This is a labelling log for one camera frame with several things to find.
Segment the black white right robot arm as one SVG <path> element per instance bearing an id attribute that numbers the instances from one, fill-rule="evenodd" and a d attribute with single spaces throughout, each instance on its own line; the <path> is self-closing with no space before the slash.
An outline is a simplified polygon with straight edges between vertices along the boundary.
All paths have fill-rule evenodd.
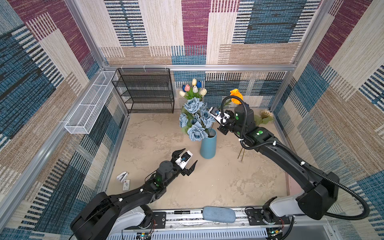
<path id="1" fill-rule="evenodd" d="M 353 190 L 342 185 L 339 177 L 313 167 L 290 148 L 282 144 L 275 135 L 255 122 L 253 110 L 241 98 L 225 97 L 219 108 L 212 107 L 210 114 L 220 124 L 218 130 L 226 135 L 234 133 L 244 150 L 254 150 L 271 159 L 291 176 L 302 192 L 288 197 L 273 197 L 261 210 L 266 224 L 274 224 L 283 216 L 308 216 L 320 220 L 323 216 L 341 220 L 358 221 L 370 214 L 367 202 Z M 337 201 L 339 190 L 343 190 L 359 201 L 362 213 L 343 216 L 328 210 Z"/>

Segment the blue-grey artificial rose bunch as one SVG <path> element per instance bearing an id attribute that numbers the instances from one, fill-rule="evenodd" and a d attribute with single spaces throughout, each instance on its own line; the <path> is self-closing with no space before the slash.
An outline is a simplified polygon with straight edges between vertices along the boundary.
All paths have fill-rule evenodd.
<path id="1" fill-rule="evenodd" d="M 182 132 L 193 142 L 200 142 L 214 136 L 212 126 L 215 119 L 210 114 L 207 104 L 196 97 L 184 104 L 179 122 Z"/>

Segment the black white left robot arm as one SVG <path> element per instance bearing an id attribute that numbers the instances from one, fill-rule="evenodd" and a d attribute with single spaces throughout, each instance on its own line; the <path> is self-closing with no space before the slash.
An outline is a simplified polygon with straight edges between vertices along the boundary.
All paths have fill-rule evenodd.
<path id="1" fill-rule="evenodd" d="M 174 151 L 171 160 L 161 162 L 139 188 L 117 195 L 97 194 L 71 222 L 73 236 L 105 240 L 125 228 L 151 223 L 153 212 L 148 204 L 161 198 L 179 175 L 189 176 L 195 170 L 195 165 L 187 168 L 192 156 L 186 149 Z"/>

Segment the orange artificial flower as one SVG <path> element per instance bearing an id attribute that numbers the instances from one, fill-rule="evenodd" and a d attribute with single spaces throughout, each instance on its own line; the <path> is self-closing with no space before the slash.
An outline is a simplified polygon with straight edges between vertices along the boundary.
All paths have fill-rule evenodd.
<path id="1" fill-rule="evenodd" d="M 236 97 L 238 97 L 238 98 L 240 98 L 242 100 L 244 99 L 243 95 L 239 92 L 238 89 L 231 90 L 230 91 L 230 95 L 231 96 L 236 96 Z M 229 106 L 230 104 L 241 105 L 241 102 L 239 100 L 237 100 L 237 99 L 226 100 L 225 107 Z"/>

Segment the teal cylindrical vase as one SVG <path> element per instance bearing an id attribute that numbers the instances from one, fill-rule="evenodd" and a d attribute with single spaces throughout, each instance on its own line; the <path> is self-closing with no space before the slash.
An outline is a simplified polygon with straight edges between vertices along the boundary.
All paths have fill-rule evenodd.
<path id="1" fill-rule="evenodd" d="M 202 140 L 200 154 L 204 159 L 212 159 L 216 155 L 217 133 L 209 129 L 209 136 Z"/>

